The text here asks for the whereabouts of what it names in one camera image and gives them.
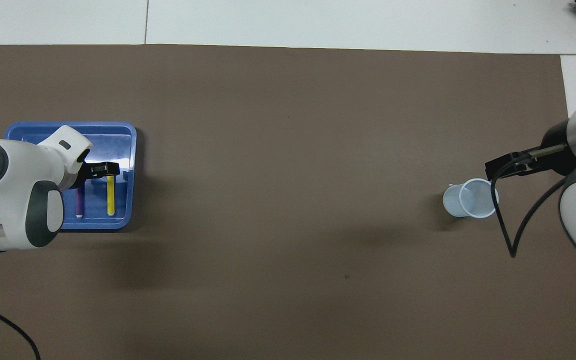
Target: white table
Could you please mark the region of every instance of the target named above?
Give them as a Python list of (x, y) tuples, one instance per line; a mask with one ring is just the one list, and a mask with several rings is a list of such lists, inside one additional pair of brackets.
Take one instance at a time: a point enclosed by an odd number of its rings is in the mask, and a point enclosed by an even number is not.
[(557, 54), (571, 114), (576, 109), (571, 6), (572, 0), (0, 0), (0, 44)]

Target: black cable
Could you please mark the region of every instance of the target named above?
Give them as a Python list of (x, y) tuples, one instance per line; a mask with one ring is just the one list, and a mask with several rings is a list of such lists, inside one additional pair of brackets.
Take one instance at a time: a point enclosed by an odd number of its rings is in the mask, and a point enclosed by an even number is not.
[(531, 157), (530, 154), (526, 153), (526, 155), (522, 155), (512, 161), (509, 161), (504, 166), (501, 166), (496, 173), (494, 173), (492, 181), (490, 182), (491, 184), (490, 196), (492, 196), (492, 203), (494, 205), (494, 211), (496, 212), (496, 218), (499, 220), (499, 226), (501, 227), (501, 232), (503, 233), (503, 239), (505, 239), (505, 244), (508, 248), (508, 253), (510, 253), (510, 257), (512, 258), (514, 258), (517, 255), (519, 240), (521, 239), (522, 234), (524, 233), (526, 225), (528, 225), (528, 221), (530, 221), (530, 219), (533, 217), (537, 209), (541, 207), (541, 205), (546, 201), (546, 199), (550, 198), (550, 196), (554, 194), (554, 192), (556, 192), (558, 189), (560, 189), (560, 187), (564, 185), (564, 182), (566, 182), (566, 178), (562, 178), (562, 180), (559, 180), (557, 183), (555, 183), (550, 189), (548, 189), (544, 194), (542, 194), (542, 196), (538, 198), (537, 201), (535, 201), (530, 210), (528, 210), (528, 212), (526, 212), (526, 215), (523, 217), (521, 223), (519, 224), (519, 228), (517, 229), (517, 233), (514, 235), (514, 240), (511, 243), (510, 237), (508, 236), (508, 231), (506, 230), (506, 224), (504, 223), (504, 219), (501, 215), (501, 210), (499, 209), (499, 203), (497, 201), (497, 196), (495, 194), (495, 185), (501, 174), (505, 173), (505, 171), (510, 169), (510, 167), (514, 166), (515, 164), (518, 164), (525, 160), (529, 160), (530, 157)]
[(9, 319), (7, 319), (2, 314), (0, 314), (0, 321), (4, 322), (7, 326), (10, 326), (10, 328), (13, 328), (14, 331), (18, 332), (19, 335), (21, 335), (23, 337), (23, 339), (25, 339), (25, 341), (28, 342), (28, 344), (30, 344), (30, 347), (32, 348), (32, 352), (34, 353), (34, 358), (36, 360), (41, 360), (41, 356), (39, 356), (39, 349), (37, 349), (35, 342), (30, 338), (30, 336), (25, 331), (22, 330), (22, 328), (17, 326), (17, 324), (10, 321)]

